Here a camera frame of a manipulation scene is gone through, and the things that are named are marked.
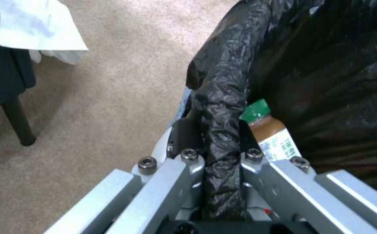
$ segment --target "plastic bottle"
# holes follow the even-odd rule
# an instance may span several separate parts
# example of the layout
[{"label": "plastic bottle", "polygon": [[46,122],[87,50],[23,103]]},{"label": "plastic bottle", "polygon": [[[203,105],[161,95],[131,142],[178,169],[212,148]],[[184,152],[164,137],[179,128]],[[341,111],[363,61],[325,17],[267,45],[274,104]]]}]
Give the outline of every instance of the plastic bottle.
[{"label": "plastic bottle", "polygon": [[265,99],[260,99],[245,108],[241,119],[248,122],[256,141],[268,161],[301,157],[297,146],[285,125],[274,119]]}]

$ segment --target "bottle label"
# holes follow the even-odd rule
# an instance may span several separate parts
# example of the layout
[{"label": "bottle label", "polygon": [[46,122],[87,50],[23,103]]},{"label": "bottle label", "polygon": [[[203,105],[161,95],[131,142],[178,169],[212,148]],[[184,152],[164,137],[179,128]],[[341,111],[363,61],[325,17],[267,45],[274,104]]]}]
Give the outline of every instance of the bottle label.
[{"label": "bottle label", "polygon": [[289,160],[294,156],[301,157],[297,146],[286,128],[277,132],[275,135],[258,142],[258,144],[263,154],[270,162],[283,159]]}]

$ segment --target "black chair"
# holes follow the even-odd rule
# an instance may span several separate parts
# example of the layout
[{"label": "black chair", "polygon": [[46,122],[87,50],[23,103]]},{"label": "black chair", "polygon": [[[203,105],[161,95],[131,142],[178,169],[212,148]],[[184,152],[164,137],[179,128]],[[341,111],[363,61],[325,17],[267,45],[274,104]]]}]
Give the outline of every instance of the black chair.
[{"label": "black chair", "polygon": [[28,50],[0,46],[0,106],[24,146],[34,144],[36,138],[31,132],[18,95],[35,86],[32,69]]}]

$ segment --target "brown liquid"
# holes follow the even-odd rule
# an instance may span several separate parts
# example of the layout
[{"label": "brown liquid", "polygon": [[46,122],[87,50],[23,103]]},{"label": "brown liquid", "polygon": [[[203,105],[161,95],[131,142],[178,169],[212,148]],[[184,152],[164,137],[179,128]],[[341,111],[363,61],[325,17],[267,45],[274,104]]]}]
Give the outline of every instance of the brown liquid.
[{"label": "brown liquid", "polygon": [[251,123],[249,127],[251,128],[257,142],[267,139],[268,137],[285,129],[285,125],[281,121],[272,118],[270,115],[267,115],[259,121]]}]

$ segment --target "green bottle cap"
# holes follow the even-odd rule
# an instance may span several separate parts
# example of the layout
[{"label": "green bottle cap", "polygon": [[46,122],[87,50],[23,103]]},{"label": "green bottle cap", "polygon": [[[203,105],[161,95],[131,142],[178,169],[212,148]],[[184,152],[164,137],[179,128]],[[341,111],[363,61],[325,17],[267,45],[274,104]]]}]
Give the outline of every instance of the green bottle cap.
[{"label": "green bottle cap", "polygon": [[259,99],[253,104],[247,106],[241,115],[241,119],[248,123],[252,123],[258,118],[262,118],[271,113],[271,109],[265,99]]}]

